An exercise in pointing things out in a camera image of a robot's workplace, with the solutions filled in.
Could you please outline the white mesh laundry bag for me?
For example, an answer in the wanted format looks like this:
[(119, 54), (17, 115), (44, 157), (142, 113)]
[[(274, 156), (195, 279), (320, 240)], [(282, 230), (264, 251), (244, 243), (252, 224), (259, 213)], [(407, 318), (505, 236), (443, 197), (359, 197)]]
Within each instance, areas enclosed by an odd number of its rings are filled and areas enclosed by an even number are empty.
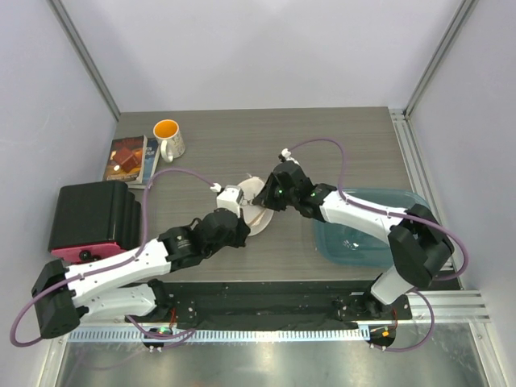
[(250, 236), (258, 235), (264, 231), (273, 218), (272, 210), (252, 203), (264, 186), (265, 182), (261, 178), (251, 176), (238, 184), (238, 187), (243, 191), (241, 208), (243, 219), (250, 228)]

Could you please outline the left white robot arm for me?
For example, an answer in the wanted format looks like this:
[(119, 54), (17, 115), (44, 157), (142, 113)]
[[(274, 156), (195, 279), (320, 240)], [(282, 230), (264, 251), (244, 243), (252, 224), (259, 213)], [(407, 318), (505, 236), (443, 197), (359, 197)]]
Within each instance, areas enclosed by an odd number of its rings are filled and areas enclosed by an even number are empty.
[(53, 339), (77, 328), (88, 310), (85, 303), (104, 291), (199, 265), (224, 247), (243, 248), (249, 234), (243, 211), (218, 208), (188, 226), (168, 229), (142, 250), (68, 267), (53, 260), (31, 290), (40, 337)]

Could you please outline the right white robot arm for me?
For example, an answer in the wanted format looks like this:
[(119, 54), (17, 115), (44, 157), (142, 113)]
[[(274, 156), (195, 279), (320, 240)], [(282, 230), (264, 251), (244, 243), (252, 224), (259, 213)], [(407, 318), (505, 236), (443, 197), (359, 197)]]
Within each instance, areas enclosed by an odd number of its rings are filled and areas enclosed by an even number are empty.
[(275, 167), (252, 203), (274, 211), (291, 206), (305, 218), (350, 227), (388, 244), (393, 265), (364, 298), (365, 311), (373, 318), (385, 317), (405, 292), (427, 287), (455, 251), (425, 206), (407, 210), (346, 195), (333, 185), (312, 183), (293, 161)]

